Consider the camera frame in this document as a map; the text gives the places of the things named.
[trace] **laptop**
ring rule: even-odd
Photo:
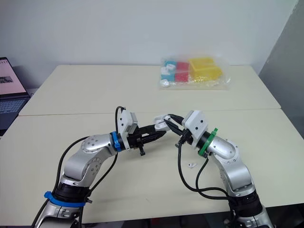
[[[0,57],[0,136],[30,99],[6,57]]]

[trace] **blue ring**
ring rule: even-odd
[[[118,152],[122,151],[122,149],[120,147],[120,143],[118,142],[118,138],[117,138],[116,132],[112,132],[112,138],[113,138],[114,147],[116,148],[116,150]]]
[[[58,206],[62,206],[62,207],[79,208],[79,207],[83,207],[86,204],[83,202],[82,203],[67,203],[67,202],[59,201],[53,197],[53,195],[50,191],[47,191],[46,193],[44,193],[44,197],[49,199],[49,201],[51,201],[52,203],[54,203]]]

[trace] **white plastic piece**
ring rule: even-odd
[[[123,140],[124,147],[126,150],[130,149],[130,145],[128,143],[127,137],[129,134],[132,134],[138,124],[135,113],[131,113],[128,110],[123,110],[119,120],[117,121],[118,124],[118,132]]]
[[[188,167],[189,168],[194,168],[197,165],[197,163],[188,163]]]
[[[162,75],[170,75],[168,69],[165,66],[161,67],[161,74]]]
[[[154,124],[155,124],[155,130],[156,131],[169,131],[170,130],[170,128],[167,126],[164,119],[170,120],[171,118],[167,114],[166,115],[159,115],[159,116],[154,118]]]
[[[166,66],[166,68],[167,68],[167,70],[169,70],[169,71],[173,71],[173,70],[175,70],[176,66],[175,66],[174,64],[168,64],[168,65]]]
[[[201,136],[208,129],[208,123],[202,111],[193,111],[186,120],[184,127],[190,130],[193,138],[192,147],[195,149]]]
[[[161,80],[161,86],[163,88],[167,88],[170,86],[170,82],[167,79],[163,79],[163,80]]]

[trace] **red block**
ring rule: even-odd
[[[175,73],[176,82],[188,82],[188,72]]]
[[[189,70],[189,63],[185,62],[177,62],[176,64],[176,71],[188,71]]]

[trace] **white small object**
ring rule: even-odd
[[[161,80],[161,86],[163,88],[167,88],[170,86],[170,82],[167,79],[163,79],[163,80]]]
[[[170,75],[168,69],[166,67],[161,67],[161,74],[162,75]]]
[[[188,163],[188,167],[189,168],[194,168],[197,165],[197,163]]]
[[[167,126],[166,122],[164,120],[170,120],[169,115],[159,115],[155,117],[154,124],[155,124],[155,130],[156,131],[169,131],[170,128]]]
[[[168,64],[168,65],[166,66],[166,68],[167,68],[167,70],[169,70],[169,71],[173,71],[173,70],[175,70],[176,66],[175,66],[174,64]]]

